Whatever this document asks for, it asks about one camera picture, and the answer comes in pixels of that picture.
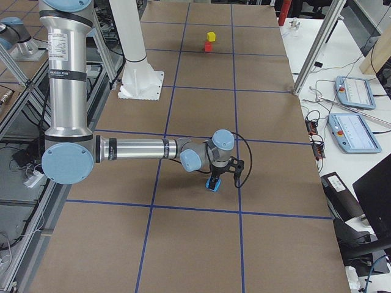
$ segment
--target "black chair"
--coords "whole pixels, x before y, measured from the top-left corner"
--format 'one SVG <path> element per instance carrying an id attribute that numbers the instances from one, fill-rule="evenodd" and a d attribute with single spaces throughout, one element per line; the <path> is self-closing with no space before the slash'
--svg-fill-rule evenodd
<path id="1" fill-rule="evenodd" d="M 312 12 L 302 12 L 303 2 L 312 6 Z M 293 0 L 290 17 L 300 17 L 300 15 L 311 16 L 311 18 L 322 20 L 325 15 L 322 13 L 323 7 L 331 5 L 332 0 Z"/>

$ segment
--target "white table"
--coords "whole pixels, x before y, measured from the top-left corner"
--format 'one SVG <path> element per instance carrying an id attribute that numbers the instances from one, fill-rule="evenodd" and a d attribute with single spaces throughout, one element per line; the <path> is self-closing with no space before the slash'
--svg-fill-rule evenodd
<path id="1" fill-rule="evenodd" d="M 322 21 L 300 19 L 300 28 L 298 31 L 295 31 L 290 29 L 289 22 L 291 20 L 292 19 L 287 19 L 284 27 L 281 27 L 280 30 L 285 50 L 287 51 L 287 56 L 289 58 L 291 71 L 294 79 L 296 79 L 297 73 L 300 72 Z M 360 49 L 357 47 L 345 24 L 342 21 L 339 21 L 329 42 L 323 46 L 316 61 L 323 63 L 323 68 L 343 67 L 344 65 L 355 62 L 360 56 Z M 368 76 L 361 73 L 359 66 L 363 59 L 364 57 L 362 56 L 354 65 L 349 65 L 341 69 L 321 70 L 318 73 L 310 74 L 299 94 L 301 104 L 310 110 L 320 111 L 321 117 L 326 117 L 328 111 L 324 107 L 319 104 L 303 101 L 304 99 L 310 101 L 315 100 L 315 94 L 313 91 L 309 90 L 309 87 L 315 88 L 316 81 L 320 79 L 334 81 L 339 75 L 346 76 L 349 74 L 350 77 L 355 78 L 375 78 L 375 76 Z M 374 95 L 385 94 L 384 89 L 377 79 L 370 81 L 370 84 Z M 330 100 L 334 99 L 335 85 L 333 82 L 318 81 L 317 89 L 323 94 L 324 98 Z M 391 121 L 391 100 L 389 97 L 376 97 L 375 101 L 376 109 L 371 111 L 366 110 L 365 112 L 377 118 Z M 327 108 L 331 107 L 331 104 L 329 103 L 322 104 Z M 307 115 L 307 112 L 308 111 L 303 108 L 304 116 Z M 334 106 L 331 112 L 345 113 L 347 111 L 338 106 Z M 372 131 L 388 130 L 368 119 L 366 119 L 366 121 Z M 326 119 L 321 119 L 318 126 L 318 132 L 325 140 L 324 153 L 326 156 L 326 158 L 323 159 L 323 167 L 320 171 L 320 176 L 331 172 L 337 172 L 348 189 L 354 194 L 353 183 L 391 153 L 391 133 L 376 135 L 376 139 L 382 147 L 382 152 L 379 154 L 346 154 L 337 145 L 331 131 L 326 127 L 326 122 Z M 358 231 L 367 230 L 358 219 L 352 219 L 348 224 Z M 377 290 L 391 291 L 391 274 L 372 276 L 371 281 L 373 281 L 373 283 L 370 284 L 368 292 L 376 292 Z M 360 282 L 362 285 L 365 285 L 364 278 L 360 278 Z"/>

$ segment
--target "yellow cube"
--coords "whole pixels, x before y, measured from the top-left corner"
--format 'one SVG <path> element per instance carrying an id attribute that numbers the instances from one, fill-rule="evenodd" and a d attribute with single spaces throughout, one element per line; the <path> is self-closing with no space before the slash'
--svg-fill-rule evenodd
<path id="1" fill-rule="evenodd" d="M 207 32 L 206 39 L 208 40 L 208 42 L 214 42 L 216 41 L 216 34 L 214 32 Z"/>

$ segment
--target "red object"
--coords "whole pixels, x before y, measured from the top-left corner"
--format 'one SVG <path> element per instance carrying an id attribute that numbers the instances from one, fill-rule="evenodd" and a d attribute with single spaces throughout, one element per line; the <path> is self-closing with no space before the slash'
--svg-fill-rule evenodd
<path id="1" fill-rule="evenodd" d="M 283 0 L 279 17 L 279 26 L 283 26 L 289 12 L 289 8 L 291 7 L 291 2 L 292 0 Z"/>
<path id="2" fill-rule="evenodd" d="M 212 43 L 206 41 L 205 42 L 205 46 L 203 47 L 203 49 L 204 49 L 205 52 L 212 52 Z"/>

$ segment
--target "red cube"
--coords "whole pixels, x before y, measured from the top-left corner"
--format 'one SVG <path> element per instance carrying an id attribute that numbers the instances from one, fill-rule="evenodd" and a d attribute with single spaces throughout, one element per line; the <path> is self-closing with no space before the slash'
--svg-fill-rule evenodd
<path id="1" fill-rule="evenodd" d="M 212 52 L 212 43 L 211 42 L 208 42 L 208 41 L 205 42 L 204 51 L 205 52 Z"/>

